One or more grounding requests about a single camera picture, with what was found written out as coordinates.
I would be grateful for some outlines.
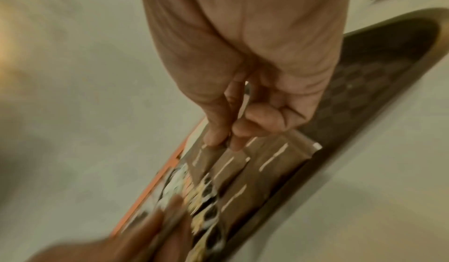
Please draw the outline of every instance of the blurred hand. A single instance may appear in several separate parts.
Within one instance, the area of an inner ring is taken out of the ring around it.
[[[313,116],[340,55],[348,0],[143,0],[179,89],[206,113],[204,141],[231,149]],[[237,120],[250,83],[250,101]]]
[[[174,197],[165,213],[158,210],[141,224],[118,236],[90,243],[54,246],[36,254],[29,262],[132,262],[159,232],[165,214],[174,212],[181,205],[182,198]],[[190,224],[191,219],[186,215],[152,261],[185,261],[192,245]]]

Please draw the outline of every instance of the person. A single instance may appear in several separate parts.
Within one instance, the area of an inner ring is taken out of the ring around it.
[[[241,149],[251,137],[309,121],[340,56],[348,0],[143,0],[153,42],[179,89],[206,114],[204,137],[216,146],[230,136]],[[250,98],[237,119],[245,82]],[[170,208],[181,204],[175,198]],[[164,212],[116,237],[64,244],[29,262],[127,262],[159,231]],[[154,261],[183,261],[190,218]]]

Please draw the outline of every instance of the white marking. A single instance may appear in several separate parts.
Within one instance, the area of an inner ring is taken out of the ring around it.
[[[257,139],[257,137],[252,138],[251,141],[249,141],[249,142],[246,144],[246,147],[249,147],[249,145],[252,144],[256,139]]]
[[[321,149],[323,148],[323,146],[320,145],[319,143],[313,144],[313,147],[314,147],[315,149],[317,149],[317,151],[319,151],[319,150],[321,150]]]
[[[196,156],[195,160],[192,162],[192,164],[193,164],[194,167],[196,167],[196,164],[197,164],[198,161],[200,160],[200,155],[201,155],[201,152],[202,152],[202,151],[203,151],[203,150],[200,150],[200,151],[198,152],[198,155]]]
[[[275,157],[277,157],[277,156],[279,156],[280,154],[282,154],[283,152],[285,152],[285,150],[287,149],[288,146],[289,146],[288,143],[284,144],[284,145],[279,149],[279,151],[277,151],[275,154],[273,154],[273,156],[272,156],[269,160],[267,160],[264,164],[262,164],[262,166],[259,168],[259,172],[262,172],[263,169],[264,169],[270,162],[272,162],[272,161],[275,159]]]
[[[246,190],[246,184],[240,189],[239,192],[235,193],[234,196],[232,196],[229,201],[221,208],[221,211],[223,212],[238,196],[242,195],[243,192]]]
[[[232,160],[234,160],[234,157],[231,157],[231,159],[228,160],[228,162],[223,165],[223,167],[217,172],[217,174],[215,174],[214,179],[217,179],[217,177],[220,175],[220,173],[222,173],[222,171],[225,169],[225,167],[228,166]]]

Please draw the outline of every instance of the orange edge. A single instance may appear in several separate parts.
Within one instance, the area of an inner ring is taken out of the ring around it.
[[[114,230],[111,233],[111,236],[117,235],[122,231],[122,229],[126,226],[128,221],[134,216],[134,214],[137,212],[139,207],[145,202],[145,200],[148,198],[148,196],[151,194],[151,192],[154,190],[154,187],[159,183],[159,181],[164,177],[165,173],[170,168],[175,167],[178,162],[178,156],[184,151],[184,148],[187,143],[187,139],[190,137],[190,135],[195,131],[195,129],[200,125],[201,121],[195,125],[193,130],[188,134],[188,136],[183,140],[183,142],[179,145],[179,147],[175,150],[175,152],[170,156],[168,161],[165,163],[165,165],[159,170],[159,172],[156,174],[156,176],[151,180],[150,184],[145,188],[145,190],[140,194],[139,198],[135,201],[135,203],[131,206],[131,208],[126,212],[126,214],[123,216],[123,218],[118,222],[117,226],[114,228]]]

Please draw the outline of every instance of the dark plastic tray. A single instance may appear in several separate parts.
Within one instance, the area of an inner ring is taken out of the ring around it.
[[[340,63],[310,123],[299,130],[323,149],[229,239],[234,253],[321,166],[449,50],[449,10],[426,9],[345,35]]]

